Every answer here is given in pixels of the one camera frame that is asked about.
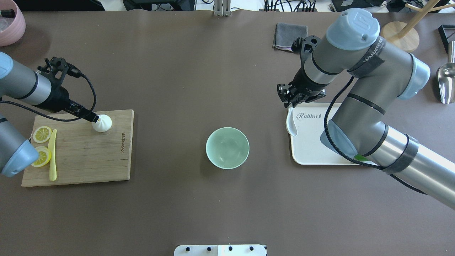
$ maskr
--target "logo on cutting board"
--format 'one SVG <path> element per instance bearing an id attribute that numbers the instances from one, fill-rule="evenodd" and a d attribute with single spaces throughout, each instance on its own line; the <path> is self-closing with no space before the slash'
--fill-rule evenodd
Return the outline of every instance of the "logo on cutting board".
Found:
<path id="1" fill-rule="evenodd" d="M 120 153 L 124 153 L 124 151 L 125 151 L 125 133 L 121 133 Z"/>
<path id="2" fill-rule="evenodd" d="M 297 120 L 304 120 L 307 118 L 321 118 L 322 114 L 305 114 L 305 113 L 299 113 L 297 114 Z"/>

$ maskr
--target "yellow knife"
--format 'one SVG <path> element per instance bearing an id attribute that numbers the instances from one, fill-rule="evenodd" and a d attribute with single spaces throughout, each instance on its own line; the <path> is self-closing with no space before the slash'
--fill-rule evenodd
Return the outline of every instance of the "yellow knife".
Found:
<path id="1" fill-rule="evenodd" d="M 51 152 L 51 166 L 49 167 L 49 180 L 54 181 L 57 179 L 57 167 L 56 167 L 56 137 L 57 129 L 52 131 L 51 137 L 49 138 L 49 145 L 47 148 Z"/>

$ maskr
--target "gray cloth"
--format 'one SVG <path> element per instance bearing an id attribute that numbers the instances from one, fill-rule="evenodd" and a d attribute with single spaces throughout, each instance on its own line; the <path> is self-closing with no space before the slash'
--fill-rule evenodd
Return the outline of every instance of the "gray cloth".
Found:
<path id="1" fill-rule="evenodd" d="M 275 29 L 275 37 L 273 39 L 273 47 L 280 50 L 292 51 L 291 46 L 294 40 L 296 40 L 298 37 L 307 36 L 307 26 L 277 23 L 277 27 Z"/>

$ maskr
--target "green bowl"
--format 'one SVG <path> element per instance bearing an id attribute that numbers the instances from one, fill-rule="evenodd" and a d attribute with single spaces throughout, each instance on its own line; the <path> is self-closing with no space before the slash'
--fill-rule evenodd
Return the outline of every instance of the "green bowl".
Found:
<path id="1" fill-rule="evenodd" d="M 223 127 L 214 131 L 205 145 L 207 157 L 221 169 L 234 169 L 245 162 L 250 152 L 247 137 L 236 128 Z"/>

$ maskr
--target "scoop handle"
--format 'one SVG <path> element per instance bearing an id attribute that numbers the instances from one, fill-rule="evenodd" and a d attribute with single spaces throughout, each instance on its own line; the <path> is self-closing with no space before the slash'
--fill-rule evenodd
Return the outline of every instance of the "scoop handle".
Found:
<path id="1" fill-rule="evenodd" d="M 450 63 L 455 63 L 455 41 L 450 41 L 449 42 L 449 49 L 448 49 L 447 52 L 449 54 L 448 61 Z"/>

